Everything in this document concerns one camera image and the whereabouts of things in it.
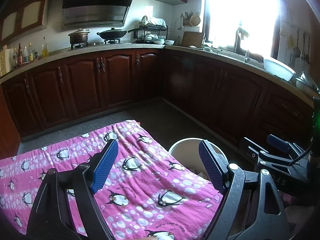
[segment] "dish rack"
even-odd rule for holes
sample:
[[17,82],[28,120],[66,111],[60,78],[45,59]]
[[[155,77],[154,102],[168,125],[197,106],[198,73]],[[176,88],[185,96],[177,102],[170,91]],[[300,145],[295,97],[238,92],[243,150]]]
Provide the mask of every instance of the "dish rack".
[[133,38],[136,39],[137,43],[153,43],[152,40],[146,40],[147,34],[157,34],[160,35],[160,32],[167,32],[166,39],[168,38],[168,26],[161,26],[155,24],[140,25],[133,33]]

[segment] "pink blanket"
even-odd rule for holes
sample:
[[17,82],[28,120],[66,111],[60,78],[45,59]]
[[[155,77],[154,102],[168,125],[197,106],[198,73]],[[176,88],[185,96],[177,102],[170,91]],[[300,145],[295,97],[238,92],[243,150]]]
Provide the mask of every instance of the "pink blanket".
[[[110,139],[117,139],[119,153],[95,199],[116,239],[199,239],[222,196],[131,120],[0,160],[0,205],[14,227],[26,233],[32,203],[48,169],[74,169]],[[85,235],[73,191],[68,194],[76,229]]]

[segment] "range hood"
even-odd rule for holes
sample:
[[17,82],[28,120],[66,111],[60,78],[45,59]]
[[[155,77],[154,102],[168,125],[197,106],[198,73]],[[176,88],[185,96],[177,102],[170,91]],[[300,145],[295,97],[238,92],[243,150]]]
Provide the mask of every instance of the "range hood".
[[62,28],[124,26],[132,0],[63,0]]

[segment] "floor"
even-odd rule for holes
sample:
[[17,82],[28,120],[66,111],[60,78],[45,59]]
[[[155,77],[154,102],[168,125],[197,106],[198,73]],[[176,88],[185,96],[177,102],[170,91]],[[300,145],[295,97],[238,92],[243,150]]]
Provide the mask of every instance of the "floor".
[[32,151],[113,123],[130,119],[140,122],[141,126],[166,150],[169,150],[175,142],[184,138],[195,137],[207,139],[216,144],[225,153],[230,163],[236,163],[244,170],[252,169],[252,165],[237,152],[162,100],[149,102],[113,114],[107,114],[25,141],[21,144],[19,153]]

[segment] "blue grip pad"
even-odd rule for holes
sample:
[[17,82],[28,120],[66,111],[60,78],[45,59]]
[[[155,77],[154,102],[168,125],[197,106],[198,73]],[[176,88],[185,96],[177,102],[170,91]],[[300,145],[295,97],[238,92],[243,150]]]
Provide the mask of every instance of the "blue grip pad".
[[282,151],[283,153],[288,153],[290,151],[290,147],[287,142],[272,134],[267,136],[267,143],[277,148],[279,151]]
[[113,163],[118,155],[118,143],[114,141],[101,158],[99,164],[93,172],[91,190],[94,194],[103,188]]
[[200,142],[199,156],[214,188],[224,195],[227,191],[227,186],[223,175],[225,172],[228,172],[227,166],[225,165],[227,161],[223,157],[224,161],[220,159],[219,154],[215,152],[208,141]]

